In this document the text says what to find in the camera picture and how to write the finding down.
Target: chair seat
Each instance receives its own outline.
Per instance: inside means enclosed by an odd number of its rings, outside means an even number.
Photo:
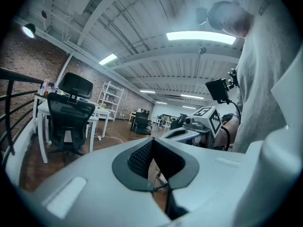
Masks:
[[[151,135],[151,132],[149,130],[143,129],[143,128],[135,128],[135,127],[133,127],[132,128],[132,132],[134,132],[136,134]]]

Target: office chair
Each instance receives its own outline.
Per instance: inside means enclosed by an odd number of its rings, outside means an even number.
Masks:
[[[152,134],[151,130],[152,130],[152,125],[148,124],[148,114],[137,112],[135,120],[134,120],[134,125],[130,129],[130,132],[129,132],[129,140],[139,139],[139,138],[131,137],[132,132],[136,133],[136,134],[148,135],[148,137],[149,137]]]
[[[177,120],[171,122],[170,130],[174,130],[183,126],[183,123],[185,122],[187,115],[183,113],[182,114],[180,113],[180,115],[181,116]]]
[[[78,150],[86,140],[86,125],[94,113],[95,106],[77,101],[77,96],[91,98],[92,83],[73,73],[66,73],[59,84],[59,89],[70,93],[70,97],[50,93],[47,104],[50,112],[49,138],[58,149],[49,152],[70,152],[79,156]],[[70,131],[71,141],[64,142],[66,131]]]

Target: metal handrail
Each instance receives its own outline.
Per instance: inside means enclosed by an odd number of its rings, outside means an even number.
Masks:
[[[8,149],[5,153],[4,159],[2,160],[2,166],[5,166],[7,159],[8,159],[8,155],[10,153],[12,153],[12,155],[15,155],[14,143],[16,142],[18,136],[21,134],[21,132],[24,130],[25,126],[29,123],[30,120],[27,121],[25,123],[25,125],[23,125],[23,127],[18,131],[18,133],[15,135],[14,138],[12,138],[11,131],[21,120],[23,120],[33,110],[33,109],[30,109],[27,112],[25,112],[12,126],[10,126],[10,115],[12,113],[18,111],[19,109],[23,108],[24,106],[33,102],[33,100],[30,100],[30,101],[20,105],[19,107],[15,108],[13,110],[10,110],[10,99],[13,97],[37,92],[37,91],[27,91],[27,92],[12,94],[14,82],[22,81],[22,82],[43,84],[43,81],[40,79],[22,75],[20,73],[17,73],[17,72],[14,72],[14,71],[2,68],[2,67],[0,67],[0,79],[9,80],[6,95],[0,96],[0,101],[5,100],[5,113],[0,117],[0,122],[2,120],[5,120],[5,127],[6,127],[6,132],[0,138],[0,146],[6,138],[8,139],[8,142],[9,142]]]

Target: ceiling light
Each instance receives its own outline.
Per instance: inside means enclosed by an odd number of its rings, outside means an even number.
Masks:
[[[36,27],[33,24],[27,24],[25,26],[22,26],[23,32],[30,38],[35,37]]]
[[[192,107],[187,107],[187,106],[182,106],[182,107],[184,107],[184,108],[192,108]],[[192,108],[192,109],[196,109],[196,108]]]
[[[102,61],[100,61],[99,64],[105,65],[106,63],[114,60],[115,58],[117,58],[117,57],[114,54],[111,54],[111,55],[107,56],[106,58],[104,58]]]
[[[204,97],[200,97],[200,96],[191,96],[191,95],[184,95],[184,94],[181,94],[181,96],[192,97],[192,98],[197,98],[197,99],[203,99],[204,98]]]
[[[236,37],[207,31],[180,31],[166,33],[168,40],[211,40],[233,44]]]
[[[153,91],[144,91],[144,90],[140,90],[140,92],[142,92],[142,93],[155,93]]]

